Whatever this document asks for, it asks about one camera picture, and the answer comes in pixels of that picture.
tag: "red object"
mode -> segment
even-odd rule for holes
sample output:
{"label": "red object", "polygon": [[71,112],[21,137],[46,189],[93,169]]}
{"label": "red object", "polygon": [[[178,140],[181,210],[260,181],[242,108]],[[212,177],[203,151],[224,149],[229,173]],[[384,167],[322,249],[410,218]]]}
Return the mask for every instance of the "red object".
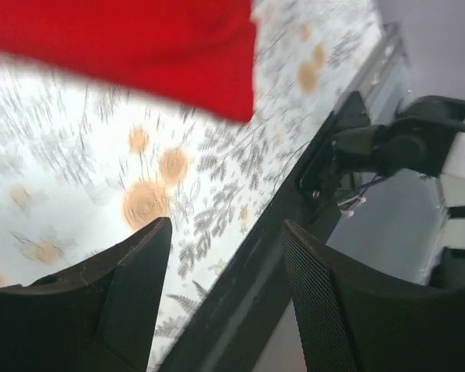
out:
{"label": "red object", "polygon": [[0,0],[0,50],[247,122],[250,0]]}

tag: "floral tablecloth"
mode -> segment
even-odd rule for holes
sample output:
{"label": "floral tablecloth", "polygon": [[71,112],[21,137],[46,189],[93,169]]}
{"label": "floral tablecloth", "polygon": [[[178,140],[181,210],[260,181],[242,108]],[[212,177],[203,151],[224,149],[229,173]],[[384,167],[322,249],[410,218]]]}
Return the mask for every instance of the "floral tablecloth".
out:
{"label": "floral tablecloth", "polygon": [[0,287],[168,215],[162,360],[381,36],[370,0],[258,0],[253,17],[248,126],[0,55]]}

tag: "folded red towel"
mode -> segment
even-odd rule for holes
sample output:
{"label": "folded red towel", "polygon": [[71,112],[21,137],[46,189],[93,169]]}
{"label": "folded red towel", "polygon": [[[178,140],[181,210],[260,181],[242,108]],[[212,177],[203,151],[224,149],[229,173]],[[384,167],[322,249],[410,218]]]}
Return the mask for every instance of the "folded red towel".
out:
{"label": "folded red towel", "polygon": [[250,0],[0,0],[0,50],[247,122]]}

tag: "black cable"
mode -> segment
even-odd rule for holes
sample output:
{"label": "black cable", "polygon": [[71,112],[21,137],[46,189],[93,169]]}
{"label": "black cable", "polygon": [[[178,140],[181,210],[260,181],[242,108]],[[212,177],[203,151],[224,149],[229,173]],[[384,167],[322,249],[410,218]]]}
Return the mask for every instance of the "black cable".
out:
{"label": "black cable", "polygon": [[313,214],[312,216],[312,221],[315,221],[322,212],[324,212],[327,207],[329,207],[333,202],[335,202],[336,204],[338,202],[340,202],[342,199],[346,199],[348,198],[349,196],[355,194],[356,192],[360,191],[360,190],[366,190],[372,186],[375,186],[376,184],[380,184],[381,182],[384,182],[388,179],[389,177],[381,177],[381,178],[377,178],[377,179],[374,179],[370,182],[367,182],[366,184],[361,184],[360,186],[358,186],[357,188],[354,188],[353,190],[349,190],[345,193],[343,193],[342,195],[337,195],[337,196],[334,196],[332,198],[330,198],[328,201],[326,201],[322,207],[320,207],[319,209],[317,209],[315,211],[315,213]]}

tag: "floor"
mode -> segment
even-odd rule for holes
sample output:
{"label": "floor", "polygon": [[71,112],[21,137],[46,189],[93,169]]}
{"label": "floor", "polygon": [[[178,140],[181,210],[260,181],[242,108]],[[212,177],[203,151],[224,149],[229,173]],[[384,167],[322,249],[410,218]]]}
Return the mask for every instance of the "floor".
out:
{"label": "floor", "polygon": [[[465,0],[377,0],[383,22],[400,22],[416,96],[465,99]],[[465,204],[465,181],[443,178],[448,205]],[[449,223],[444,241],[465,247],[465,222]],[[270,338],[255,372],[305,372],[292,305]]]}

